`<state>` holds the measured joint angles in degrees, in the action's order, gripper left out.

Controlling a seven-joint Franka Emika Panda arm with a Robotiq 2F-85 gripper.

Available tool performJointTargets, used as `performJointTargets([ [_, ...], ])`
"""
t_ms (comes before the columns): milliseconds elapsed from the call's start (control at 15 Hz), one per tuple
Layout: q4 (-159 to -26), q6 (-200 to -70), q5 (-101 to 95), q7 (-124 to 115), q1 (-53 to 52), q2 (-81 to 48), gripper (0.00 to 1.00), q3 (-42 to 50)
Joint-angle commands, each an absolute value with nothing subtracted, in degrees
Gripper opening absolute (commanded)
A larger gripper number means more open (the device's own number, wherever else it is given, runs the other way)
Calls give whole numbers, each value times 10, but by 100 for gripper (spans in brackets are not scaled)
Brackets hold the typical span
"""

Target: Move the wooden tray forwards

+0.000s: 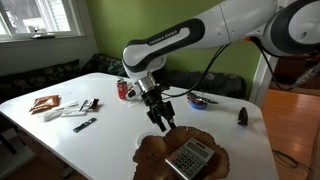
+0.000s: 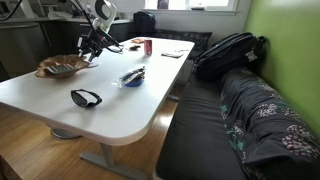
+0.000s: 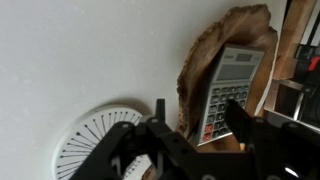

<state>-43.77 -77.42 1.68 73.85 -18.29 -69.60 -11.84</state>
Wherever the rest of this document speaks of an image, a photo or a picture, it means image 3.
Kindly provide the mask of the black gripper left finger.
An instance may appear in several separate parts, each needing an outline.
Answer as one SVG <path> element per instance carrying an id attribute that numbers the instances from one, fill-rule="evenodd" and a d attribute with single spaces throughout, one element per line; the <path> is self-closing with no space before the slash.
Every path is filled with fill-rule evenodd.
<path id="1" fill-rule="evenodd" d="M 165 100 L 157 99 L 155 115 L 145 122 L 150 139 L 147 152 L 157 180 L 199 180 L 200 173 L 194 165 L 196 151 L 179 133 L 167 126 L 165 115 Z"/>

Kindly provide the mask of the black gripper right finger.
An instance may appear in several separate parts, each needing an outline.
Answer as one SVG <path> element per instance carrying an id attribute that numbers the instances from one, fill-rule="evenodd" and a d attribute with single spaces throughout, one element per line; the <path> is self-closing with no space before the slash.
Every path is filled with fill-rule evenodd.
<path id="1" fill-rule="evenodd" d="M 244 143 L 244 152 L 230 152 L 223 155 L 228 164 L 247 164 L 262 167 L 267 155 L 267 122 L 259 117 L 250 116 L 238 102 L 228 100 L 225 120 L 236 140 Z"/>

